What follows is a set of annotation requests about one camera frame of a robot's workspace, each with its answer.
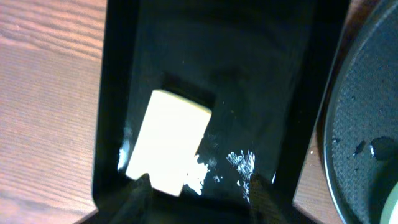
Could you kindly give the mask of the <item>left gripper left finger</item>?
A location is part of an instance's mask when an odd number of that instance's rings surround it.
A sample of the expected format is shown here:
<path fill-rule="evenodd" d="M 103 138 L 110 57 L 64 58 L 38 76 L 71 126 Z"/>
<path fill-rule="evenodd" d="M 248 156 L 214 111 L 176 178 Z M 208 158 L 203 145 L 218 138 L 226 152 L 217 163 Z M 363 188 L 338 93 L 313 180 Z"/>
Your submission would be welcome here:
<path fill-rule="evenodd" d="M 144 224 L 152 204 L 153 190 L 149 174 L 133 181 L 127 189 L 120 207 L 110 220 L 112 224 Z"/>

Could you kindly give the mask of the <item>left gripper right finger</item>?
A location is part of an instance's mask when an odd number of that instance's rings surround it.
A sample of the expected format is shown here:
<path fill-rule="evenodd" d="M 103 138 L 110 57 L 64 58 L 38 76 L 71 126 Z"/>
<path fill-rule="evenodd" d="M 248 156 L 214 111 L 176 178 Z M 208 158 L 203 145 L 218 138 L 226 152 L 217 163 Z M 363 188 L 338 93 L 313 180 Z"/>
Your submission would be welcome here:
<path fill-rule="evenodd" d="M 249 203 L 252 222 L 255 224 L 286 224 L 281 206 L 259 174 L 253 174 L 249 183 Z"/>

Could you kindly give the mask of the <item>yellow green sponge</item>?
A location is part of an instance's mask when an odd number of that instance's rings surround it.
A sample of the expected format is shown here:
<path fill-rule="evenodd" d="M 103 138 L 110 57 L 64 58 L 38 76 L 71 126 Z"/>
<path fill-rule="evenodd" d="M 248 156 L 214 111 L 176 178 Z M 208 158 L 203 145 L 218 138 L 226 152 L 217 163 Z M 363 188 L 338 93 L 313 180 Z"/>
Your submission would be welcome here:
<path fill-rule="evenodd" d="M 149 174 L 151 186 L 178 197 L 204 137 L 211 110 L 165 90 L 154 90 L 126 175 Z"/>

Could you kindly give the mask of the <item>mint plate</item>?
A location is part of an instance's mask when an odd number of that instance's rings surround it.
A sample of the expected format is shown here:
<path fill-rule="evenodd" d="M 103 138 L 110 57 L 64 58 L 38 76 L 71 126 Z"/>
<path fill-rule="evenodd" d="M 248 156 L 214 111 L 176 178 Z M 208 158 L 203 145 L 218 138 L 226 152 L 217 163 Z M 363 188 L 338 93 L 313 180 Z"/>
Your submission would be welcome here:
<path fill-rule="evenodd" d="M 396 184 L 382 210 L 380 224 L 398 224 L 398 184 Z"/>

